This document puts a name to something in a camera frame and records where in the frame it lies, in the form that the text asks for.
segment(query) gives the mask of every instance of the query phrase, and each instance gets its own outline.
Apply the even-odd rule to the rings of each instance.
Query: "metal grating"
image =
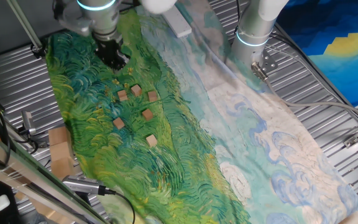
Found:
[[[270,39],[267,44],[270,48],[276,47],[276,50],[284,50],[298,60],[302,60],[298,52],[281,41]],[[339,102],[341,98],[333,94],[335,91],[318,75],[317,71],[313,70],[312,66],[307,65],[313,74],[293,57],[276,50],[267,48],[269,54],[278,63],[278,69],[268,76],[279,96],[292,103]],[[358,135],[357,117],[335,106],[291,108],[291,110],[316,140],[328,157],[328,161],[358,194],[358,143],[349,148],[344,144],[354,135]]]
[[[48,140],[47,130],[63,126],[63,118],[53,94],[47,64],[44,59],[35,58],[30,46],[22,47],[12,52],[0,55],[0,104],[5,107],[5,117],[9,123],[19,128],[22,126],[21,111],[32,113],[37,133],[43,133],[33,139],[37,142]],[[33,157],[42,166],[50,171],[50,151],[40,147]],[[28,144],[24,148],[32,150]],[[81,167],[75,158],[75,171],[78,176],[83,176]],[[105,219],[108,214],[95,195],[90,195],[89,200],[93,208]],[[25,198],[17,202],[21,215],[30,215],[35,210],[29,199]]]
[[[209,0],[209,4],[221,22],[223,31],[226,33],[230,43],[234,39],[234,30],[236,29],[239,21],[236,1],[237,0]],[[250,2],[249,0],[238,1],[240,4],[240,12],[242,12]]]

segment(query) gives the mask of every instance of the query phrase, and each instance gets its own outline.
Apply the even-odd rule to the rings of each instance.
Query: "metal pipe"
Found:
[[[108,223],[66,185],[52,176],[32,156],[24,152],[17,144],[16,146],[17,151],[11,152],[9,167],[0,170],[1,182],[23,192],[75,222],[85,224],[87,223],[83,219],[85,217],[93,223]],[[6,146],[0,141],[0,162],[3,162],[5,158]],[[38,190],[35,185],[41,187],[42,190]]]
[[[16,15],[19,22],[22,24],[27,35],[30,37],[31,42],[34,44],[34,47],[39,50],[42,49],[42,43],[40,39],[37,37],[37,34],[34,32],[33,28],[30,25],[30,22],[27,20],[26,16],[24,15],[20,5],[17,3],[16,0],[6,0],[9,6],[11,7],[12,11]]]

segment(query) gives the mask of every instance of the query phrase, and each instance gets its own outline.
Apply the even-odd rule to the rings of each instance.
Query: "yellow shape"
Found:
[[[358,33],[347,37],[336,37],[332,44],[327,46],[324,54],[336,57],[353,57],[358,55]]]

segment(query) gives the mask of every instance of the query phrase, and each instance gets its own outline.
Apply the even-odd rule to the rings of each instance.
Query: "small wooden cube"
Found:
[[[128,96],[125,90],[118,91],[117,94],[118,94],[119,101],[128,100]]]
[[[71,147],[71,136],[66,126],[48,130],[48,135],[49,135],[49,144],[51,146],[60,144],[62,142],[67,142]]]
[[[121,118],[115,119],[114,121],[112,121],[112,123],[118,128],[118,130],[120,130],[121,128],[123,128],[125,126],[125,124]]]
[[[71,158],[74,161],[73,149],[68,142],[49,146],[49,151],[52,162],[63,158]]]
[[[142,89],[140,88],[139,85],[135,85],[131,88],[132,94],[135,96],[140,96],[140,94],[142,94]]]
[[[150,121],[153,118],[153,113],[149,109],[143,111],[142,115],[146,119],[146,121]]]
[[[155,91],[150,91],[147,93],[149,95],[149,101],[150,102],[155,102],[157,101],[157,94]]]
[[[153,134],[147,137],[146,140],[150,147],[157,145],[157,139]]]
[[[75,175],[73,160],[70,157],[52,161],[50,166],[52,173],[60,180],[63,180],[67,175]]]

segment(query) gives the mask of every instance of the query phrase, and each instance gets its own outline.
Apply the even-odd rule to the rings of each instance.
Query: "painted fabric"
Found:
[[[141,7],[121,15],[131,60],[116,73],[92,38],[50,38],[53,90],[85,175],[123,193],[137,223],[339,223],[357,210],[357,195],[295,115],[231,56],[208,2],[177,7],[193,28],[182,39]],[[131,223],[127,202],[99,199],[116,223]]]

